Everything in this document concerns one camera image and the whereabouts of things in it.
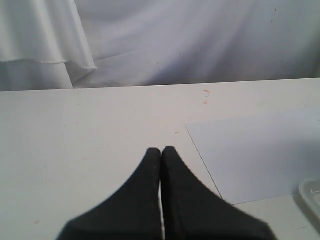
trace table surface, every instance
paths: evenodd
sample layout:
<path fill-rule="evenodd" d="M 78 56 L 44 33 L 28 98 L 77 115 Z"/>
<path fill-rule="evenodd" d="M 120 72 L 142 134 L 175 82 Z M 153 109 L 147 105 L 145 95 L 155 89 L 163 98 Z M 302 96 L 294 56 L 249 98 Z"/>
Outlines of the table surface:
<path fill-rule="evenodd" d="M 186 124 L 320 107 L 320 79 L 0 92 L 0 239 L 52 240 L 149 147 L 175 146 L 214 193 Z M 239 204 L 279 240 L 319 240 L 292 195 Z"/>

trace white fabric backdrop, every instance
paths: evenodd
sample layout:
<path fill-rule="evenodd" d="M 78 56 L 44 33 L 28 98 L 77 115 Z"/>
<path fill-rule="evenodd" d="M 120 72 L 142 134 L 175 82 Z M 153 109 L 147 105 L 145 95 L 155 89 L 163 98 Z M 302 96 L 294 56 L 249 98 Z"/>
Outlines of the white fabric backdrop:
<path fill-rule="evenodd" d="M 0 9 L 22 11 L 14 3 L 23 1 L 0 2 Z M 35 36 L 50 36 L 59 44 L 51 48 L 51 41 L 41 41 L 23 56 L 38 57 L 39 48 L 61 63 L 0 63 L 0 90 L 1 85 L 22 90 L 320 77 L 319 0 L 75 0 L 76 6 L 72 0 L 25 2 L 25 12 L 57 21 Z M 38 2 L 47 2 L 46 11 L 35 7 Z M 21 24 L 20 16 L 0 11 L 0 18 L 5 17 L 0 19 L 0 59 L 8 61 L 2 33 L 11 22 Z M 46 26 L 38 20 L 25 23 L 32 28 L 22 31 L 28 37 L 18 43 L 13 41 L 17 35 L 10 37 L 10 54 L 20 53 L 13 49 L 17 44 L 32 44 L 34 32 Z"/>

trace white curtain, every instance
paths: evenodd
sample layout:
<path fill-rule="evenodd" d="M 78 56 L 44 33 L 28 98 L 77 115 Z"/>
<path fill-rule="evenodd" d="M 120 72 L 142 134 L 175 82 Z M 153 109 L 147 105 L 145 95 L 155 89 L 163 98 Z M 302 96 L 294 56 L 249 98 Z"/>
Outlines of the white curtain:
<path fill-rule="evenodd" d="M 0 0 L 0 91 L 69 89 L 96 69 L 74 0 Z"/>
<path fill-rule="evenodd" d="M 0 91 L 320 77 L 319 13 L 320 0 L 0 0 Z"/>

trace black pointed object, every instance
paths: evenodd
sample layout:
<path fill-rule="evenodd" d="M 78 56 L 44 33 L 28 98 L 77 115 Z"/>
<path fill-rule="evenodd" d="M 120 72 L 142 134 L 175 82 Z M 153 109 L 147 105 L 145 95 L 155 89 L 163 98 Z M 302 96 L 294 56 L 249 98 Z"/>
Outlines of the black pointed object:
<path fill-rule="evenodd" d="M 109 199 L 71 220 L 58 240 L 160 240 L 161 152 L 149 148 L 133 175 Z"/>
<path fill-rule="evenodd" d="M 166 240 L 276 239 L 267 224 L 205 187 L 174 147 L 162 153 L 160 179 Z"/>

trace white paper sheet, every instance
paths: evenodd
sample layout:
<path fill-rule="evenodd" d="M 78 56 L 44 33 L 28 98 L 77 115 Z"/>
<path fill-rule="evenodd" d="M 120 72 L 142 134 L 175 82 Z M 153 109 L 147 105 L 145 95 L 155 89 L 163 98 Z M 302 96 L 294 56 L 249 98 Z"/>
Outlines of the white paper sheet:
<path fill-rule="evenodd" d="M 187 125 L 222 198 L 231 204 L 288 195 L 320 179 L 320 108 Z"/>

